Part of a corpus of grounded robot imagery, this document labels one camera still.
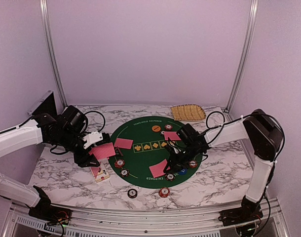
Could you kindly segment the orange poker chip stack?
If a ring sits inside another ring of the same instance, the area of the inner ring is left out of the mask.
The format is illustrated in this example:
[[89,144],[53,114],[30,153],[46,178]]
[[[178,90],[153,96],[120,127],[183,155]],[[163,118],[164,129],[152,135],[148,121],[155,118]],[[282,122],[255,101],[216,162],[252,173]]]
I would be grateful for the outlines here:
[[166,198],[169,196],[170,190],[167,187],[163,187],[159,190],[158,194],[161,198]]

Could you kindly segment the red playing card deck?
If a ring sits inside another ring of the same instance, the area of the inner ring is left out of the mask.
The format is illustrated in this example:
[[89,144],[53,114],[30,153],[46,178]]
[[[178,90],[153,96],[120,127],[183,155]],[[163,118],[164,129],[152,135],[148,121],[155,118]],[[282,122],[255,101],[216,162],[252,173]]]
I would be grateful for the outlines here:
[[89,154],[94,155],[97,160],[105,160],[115,156],[115,149],[113,143],[105,143],[92,148]]

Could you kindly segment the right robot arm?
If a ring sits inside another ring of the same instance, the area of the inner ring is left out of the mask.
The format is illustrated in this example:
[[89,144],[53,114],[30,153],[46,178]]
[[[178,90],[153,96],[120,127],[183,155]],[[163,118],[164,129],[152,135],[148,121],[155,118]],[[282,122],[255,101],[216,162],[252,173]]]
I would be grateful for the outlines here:
[[210,148],[247,139],[255,155],[251,182],[237,210],[241,221],[248,221],[256,214],[255,204],[259,203],[271,182],[278,156],[285,146],[285,133],[278,120],[261,109],[230,122],[208,127],[203,132],[196,131],[189,123],[182,126],[177,135],[184,147],[177,148],[171,140],[165,149],[169,152],[164,173],[175,173],[188,169],[190,162],[199,154],[205,156]]

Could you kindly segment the orange big blind button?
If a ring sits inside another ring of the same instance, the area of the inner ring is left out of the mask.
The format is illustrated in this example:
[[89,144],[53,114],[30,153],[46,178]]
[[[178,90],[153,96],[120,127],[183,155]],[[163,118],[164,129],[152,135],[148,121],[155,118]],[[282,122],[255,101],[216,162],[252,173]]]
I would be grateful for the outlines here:
[[161,131],[161,127],[159,125],[154,125],[154,126],[152,126],[151,129],[152,129],[153,132],[160,132]]

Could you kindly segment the orange chip stack top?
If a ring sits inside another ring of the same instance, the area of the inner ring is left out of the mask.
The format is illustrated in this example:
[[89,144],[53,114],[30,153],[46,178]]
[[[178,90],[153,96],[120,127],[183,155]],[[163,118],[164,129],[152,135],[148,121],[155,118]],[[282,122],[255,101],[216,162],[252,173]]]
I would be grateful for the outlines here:
[[165,125],[165,129],[168,130],[168,131],[172,130],[172,128],[173,128],[173,126],[171,124],[166,124]]

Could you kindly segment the blue small blind button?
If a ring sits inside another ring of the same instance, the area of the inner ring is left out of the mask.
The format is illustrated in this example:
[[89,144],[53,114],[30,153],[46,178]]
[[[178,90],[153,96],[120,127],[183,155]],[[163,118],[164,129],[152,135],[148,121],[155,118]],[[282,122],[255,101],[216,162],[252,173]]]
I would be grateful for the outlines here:
[[179,175],[185,175],[187,173],[187,169],[182,169],[181,171],[178,172]]

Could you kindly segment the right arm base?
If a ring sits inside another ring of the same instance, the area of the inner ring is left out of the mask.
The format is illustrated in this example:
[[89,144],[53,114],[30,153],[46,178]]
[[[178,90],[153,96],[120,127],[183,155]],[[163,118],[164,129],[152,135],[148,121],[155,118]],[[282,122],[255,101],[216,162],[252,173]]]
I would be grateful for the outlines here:
[[218,220],[223,223],[223,226],[230,226],[261,219],[262,217],[263,213],[259,206],[244,205],[220,211]]

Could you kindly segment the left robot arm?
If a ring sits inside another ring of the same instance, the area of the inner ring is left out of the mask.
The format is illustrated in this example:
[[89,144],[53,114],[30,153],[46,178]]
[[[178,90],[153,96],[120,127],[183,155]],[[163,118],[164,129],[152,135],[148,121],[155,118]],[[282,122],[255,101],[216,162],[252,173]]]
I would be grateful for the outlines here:
[[[58,145],[74,154],[80,167],[98,167],[100,164],[89,152],[93,145],[103,140],[95,131],[82,135],[66,120],[56,120],[49,114],[33,116],[20,125],[0,132],[0,158],[22,148],[48,143]],[[55,209],[46,193],[38,187],[27,186],[0,173],[0,196],[35,208],[43,219],[50,220]]]

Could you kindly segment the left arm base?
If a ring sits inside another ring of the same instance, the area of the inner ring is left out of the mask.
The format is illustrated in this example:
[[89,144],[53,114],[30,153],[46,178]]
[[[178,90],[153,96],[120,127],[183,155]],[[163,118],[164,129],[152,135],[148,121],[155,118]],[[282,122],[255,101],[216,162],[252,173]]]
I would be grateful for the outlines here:
[[54,224],[68,224],[70,221],[72,211],[67,208],[60,208],[57,206],[49,207],[31,207],[29,215],[38,219],[48,221],[51,225]]

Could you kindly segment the brown poker chip stack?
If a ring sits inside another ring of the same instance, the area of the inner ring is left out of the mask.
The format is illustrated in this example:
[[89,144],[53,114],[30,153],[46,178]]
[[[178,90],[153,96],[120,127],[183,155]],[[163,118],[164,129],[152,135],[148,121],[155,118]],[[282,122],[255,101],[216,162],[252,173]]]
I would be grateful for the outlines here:
[[127,195],[129,198],[136,198],[138,195],[138,192],[136,189],[129,189],[127,192]]

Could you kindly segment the single red playing card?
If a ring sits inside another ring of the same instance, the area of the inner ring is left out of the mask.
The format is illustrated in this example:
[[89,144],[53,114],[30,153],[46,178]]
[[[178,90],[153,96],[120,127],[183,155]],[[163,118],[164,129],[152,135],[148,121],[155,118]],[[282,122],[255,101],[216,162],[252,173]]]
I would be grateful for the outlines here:
[[131,139],[124,139],[124,138],[116,138],[114,147],[120,149],[127,149],[130,150],[133,145],[133,140]]

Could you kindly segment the triangular all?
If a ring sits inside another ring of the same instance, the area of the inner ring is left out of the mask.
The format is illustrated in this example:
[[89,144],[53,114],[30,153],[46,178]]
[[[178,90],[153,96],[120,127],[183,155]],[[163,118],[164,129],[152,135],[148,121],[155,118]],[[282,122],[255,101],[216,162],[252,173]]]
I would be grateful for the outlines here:
[[116,147],[114,149],[114,151],[115,151],[115,156],[116,157],[122,157],[123,156],[123,153],[121,152],[120,148]]

